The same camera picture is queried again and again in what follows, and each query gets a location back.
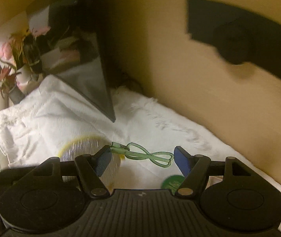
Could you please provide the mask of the green-lid small jar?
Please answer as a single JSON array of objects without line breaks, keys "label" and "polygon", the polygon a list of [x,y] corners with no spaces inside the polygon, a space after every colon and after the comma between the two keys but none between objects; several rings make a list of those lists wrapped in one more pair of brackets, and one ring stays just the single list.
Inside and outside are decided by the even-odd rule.
[{"label": "green-lid small jar", "polygon": [[164,179],[163,183],[161,184],[161,189],[168,189],[171,191],[172,194],[175,194],[176,190],[178,190],[179,186],[184,181],[184,176],[181,175],[172,175]]}]

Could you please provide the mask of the white woven blanket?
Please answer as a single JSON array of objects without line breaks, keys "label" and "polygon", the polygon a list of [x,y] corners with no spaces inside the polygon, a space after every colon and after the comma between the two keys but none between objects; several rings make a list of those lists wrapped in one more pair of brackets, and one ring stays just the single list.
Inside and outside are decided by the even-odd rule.
[{"label": "white woven blanket", "polygon": [[[20,104],[0,111],[0,221],[4,236],[281,236],[281,185],[203,126],[154,99],[113,91],[111,122],[76,91],[47,77]],[[109,197],[87,198],[61,175],[59,153],[84,136],[105,137],[121,165]],[[190,155],[224,162],[199,197],[161,189],[183,176]]]}]

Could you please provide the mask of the potted pink-leaf plant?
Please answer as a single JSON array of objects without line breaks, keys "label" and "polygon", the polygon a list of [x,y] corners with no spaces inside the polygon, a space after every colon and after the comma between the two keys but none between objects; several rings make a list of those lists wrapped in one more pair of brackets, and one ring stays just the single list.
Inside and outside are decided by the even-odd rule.
[{"label": "potted pink-leaf plant", "polygon": [[0,95],[4,100],[11,100],[16,105],[25,98],[16,80],[16,77],[21,73],[14,72],[11,74],[10,72],[11,68],[9,66],[4,66],[0,71]]}]

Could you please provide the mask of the dark vase with flowers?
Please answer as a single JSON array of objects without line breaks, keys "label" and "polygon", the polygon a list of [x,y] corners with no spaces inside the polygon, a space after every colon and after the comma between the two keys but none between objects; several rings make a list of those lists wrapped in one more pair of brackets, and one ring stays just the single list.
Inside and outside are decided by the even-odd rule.
[{"label": "dark vase with flowers", "polygon": [[37,43],[39,37],[40,35],[34,36],[30,29],[27,29],[25,33],[15,32],[10,35],[8,43],[16,71],[27,66],[34,74],[43,73],[43,63]]}]

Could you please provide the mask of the black monitor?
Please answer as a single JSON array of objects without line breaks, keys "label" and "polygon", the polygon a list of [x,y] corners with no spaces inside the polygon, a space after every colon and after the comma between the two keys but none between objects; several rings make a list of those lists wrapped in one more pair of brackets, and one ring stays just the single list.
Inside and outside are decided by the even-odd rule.
[{"label": "black monitor", "polygon": [[93,0],[34,0],[26,14],[44,72],[115,121],[94,5]]}]

